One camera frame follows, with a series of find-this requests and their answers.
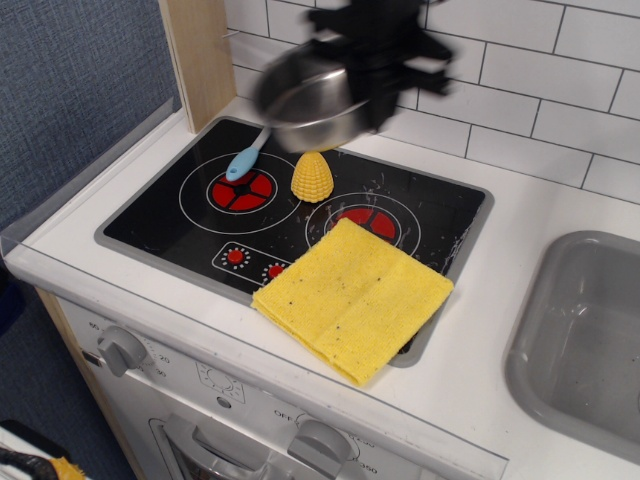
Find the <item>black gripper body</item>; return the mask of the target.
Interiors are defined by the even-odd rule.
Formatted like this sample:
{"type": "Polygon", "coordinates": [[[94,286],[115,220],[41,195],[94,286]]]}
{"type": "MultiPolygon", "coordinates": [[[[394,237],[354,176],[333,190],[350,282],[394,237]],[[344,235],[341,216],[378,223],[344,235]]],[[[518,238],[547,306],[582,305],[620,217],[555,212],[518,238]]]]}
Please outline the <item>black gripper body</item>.
{"type": "Polygon", "coordinates": [[[446,68],[429,72],[407,61],[432,59],[449,64],[452,50],[428,34],[420,24],[425,1],[350,1],[337,9],[313,9],[306,14],[314,29],[313,48],[321,56],[344,65],[347,55],[372,55],[376,79],[401,82],[404,90],[419,88],[447,93],[446,68]]]}

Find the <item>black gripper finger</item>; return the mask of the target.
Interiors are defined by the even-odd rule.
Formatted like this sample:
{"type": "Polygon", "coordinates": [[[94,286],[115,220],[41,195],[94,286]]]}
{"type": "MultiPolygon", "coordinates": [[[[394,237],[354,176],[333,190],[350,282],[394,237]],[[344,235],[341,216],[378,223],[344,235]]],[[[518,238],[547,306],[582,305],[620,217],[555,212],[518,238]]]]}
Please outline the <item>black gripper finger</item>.
{"type": "Polygon", "coordinates": [[[347,83],[354,103],[374,101],[379,92],[376,84],[378,65],[372,55],[347,55],[344,59],[347,83]]]}
{"type": "Polygon", "coordinates": [[[380,131],[385,122],[395,114],[398,98],[403,90],[401,82],[374,80],[369,96],[369,123],[372,131],[380,131]]]}

